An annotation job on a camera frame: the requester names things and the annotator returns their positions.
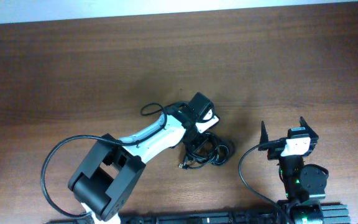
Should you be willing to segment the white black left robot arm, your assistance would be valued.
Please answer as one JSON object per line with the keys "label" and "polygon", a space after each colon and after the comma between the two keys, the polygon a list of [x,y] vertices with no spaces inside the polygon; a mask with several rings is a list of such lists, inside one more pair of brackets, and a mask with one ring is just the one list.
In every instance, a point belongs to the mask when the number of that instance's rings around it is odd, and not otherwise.
{"label": "white black left robot arm", "polygon": [[119,210],[138,183],[148,161],[179,143],[201,139],[218,123],[211,102],[175,103],[154,123],[133,135],[97,139],[80,163],[68,188],[93,223],[120,223]]}

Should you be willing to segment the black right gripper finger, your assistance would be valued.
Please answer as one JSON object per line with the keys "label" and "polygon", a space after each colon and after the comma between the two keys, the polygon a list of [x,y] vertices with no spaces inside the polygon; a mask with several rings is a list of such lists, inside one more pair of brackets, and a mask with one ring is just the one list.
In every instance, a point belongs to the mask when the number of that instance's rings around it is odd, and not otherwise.
{"label": "black right gripper finger", "polygon": [[264,121],[261,121],[261,134],[260,134],[260,143],[267,143],[269,141],[269,136],[267,134],[266,126]]}
{"label": "black right gripper finger", "polygon": [[304,117],[300,117],[300,126],[305,128],[311,139],[318,139],[316,132],[307,124]]}

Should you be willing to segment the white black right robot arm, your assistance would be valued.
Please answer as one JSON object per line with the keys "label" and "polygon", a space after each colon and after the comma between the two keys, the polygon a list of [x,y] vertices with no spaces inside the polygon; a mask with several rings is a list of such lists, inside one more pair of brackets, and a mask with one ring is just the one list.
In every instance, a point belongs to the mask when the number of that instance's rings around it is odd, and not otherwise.
{"label": "white black right robot arm", "polygon": [[267,152],[267,159],[278,161],[278,174],[286,199],[277,206],[285,223],[322,223],[321,201],[325,199],[329,171],[316,164],[305,164],[315,149],[319,136],[304,118],[300,126],[290,128],[287,136],[270,140],[265,123],[261,122],[259,151]]}

